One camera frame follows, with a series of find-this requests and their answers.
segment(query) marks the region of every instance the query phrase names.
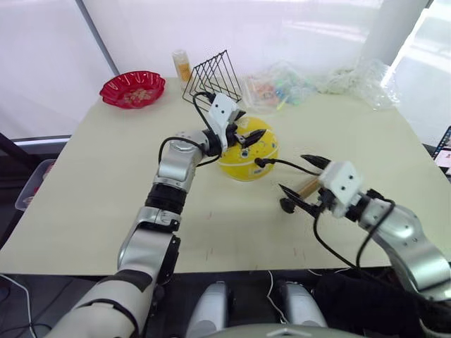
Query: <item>black cloth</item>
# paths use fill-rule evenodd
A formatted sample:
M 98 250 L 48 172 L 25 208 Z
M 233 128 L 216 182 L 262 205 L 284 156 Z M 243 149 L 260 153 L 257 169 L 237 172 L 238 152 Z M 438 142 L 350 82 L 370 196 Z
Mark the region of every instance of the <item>black cloth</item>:
M 326 321 L 337 318 L 381 334 L 424 337 L 416 303 L 405 292 L 331 273 L 320 278 L 314 298 Z

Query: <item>plastic bag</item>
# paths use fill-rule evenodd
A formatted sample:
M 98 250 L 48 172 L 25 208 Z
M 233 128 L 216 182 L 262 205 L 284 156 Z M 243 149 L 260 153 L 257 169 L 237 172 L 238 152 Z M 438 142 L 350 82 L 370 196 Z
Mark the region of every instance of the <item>plastic bag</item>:
M 278 111 L 285 104 L 297 106 L 317 93 L 315 86 L 286 62 L 245 77 L 242 87 L 245 104 L 260 112 Z
M 367 60 L 355 68 L 341 68 L 316 81 L 320 93 L 350 94 L 372 107 L 373 110 L 392 108 L 399 104 L 394 73 L 379 60 Z

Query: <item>black wire rack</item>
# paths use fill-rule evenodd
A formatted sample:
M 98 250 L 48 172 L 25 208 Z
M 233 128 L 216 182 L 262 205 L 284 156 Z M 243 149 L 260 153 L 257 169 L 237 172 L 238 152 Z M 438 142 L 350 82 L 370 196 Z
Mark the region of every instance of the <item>black wire rack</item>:
M 198 92 L 223 93 L 235 102 L 241 100 L 240 84 L 227 49 L 192 69 L 183 99 L 192 103 L 192 96 Z M 203 111 L 208 111 L 210 103 L 206 98 L 198 96 L 197 101 Z

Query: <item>white curtain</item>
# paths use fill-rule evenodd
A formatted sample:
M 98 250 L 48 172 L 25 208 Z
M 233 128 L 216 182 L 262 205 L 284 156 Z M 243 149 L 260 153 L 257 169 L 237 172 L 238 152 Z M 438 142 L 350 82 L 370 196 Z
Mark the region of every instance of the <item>white curtain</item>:
M 73 0 L 0 1 L 0 132 L 72 134 L 113 76 Z
M 239 74 L 279 60 L 323 72 L 352 65 L 382 0 L 85 0 L 120 72 L 175 76 L 171 52 L 192 65 L 227 49 Z

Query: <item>small bottle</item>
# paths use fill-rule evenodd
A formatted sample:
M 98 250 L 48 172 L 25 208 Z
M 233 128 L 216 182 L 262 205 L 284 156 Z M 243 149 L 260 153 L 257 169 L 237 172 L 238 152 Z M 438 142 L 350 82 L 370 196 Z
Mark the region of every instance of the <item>small bottle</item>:
M 180 87 L 182 90 L 185 90 L 191 75 L 188 55 L 183 49 L 177 49 L 172 53 L 172 59 L 174 60 L 174 66 L 177 70 L 178 79 L 180 80 Z

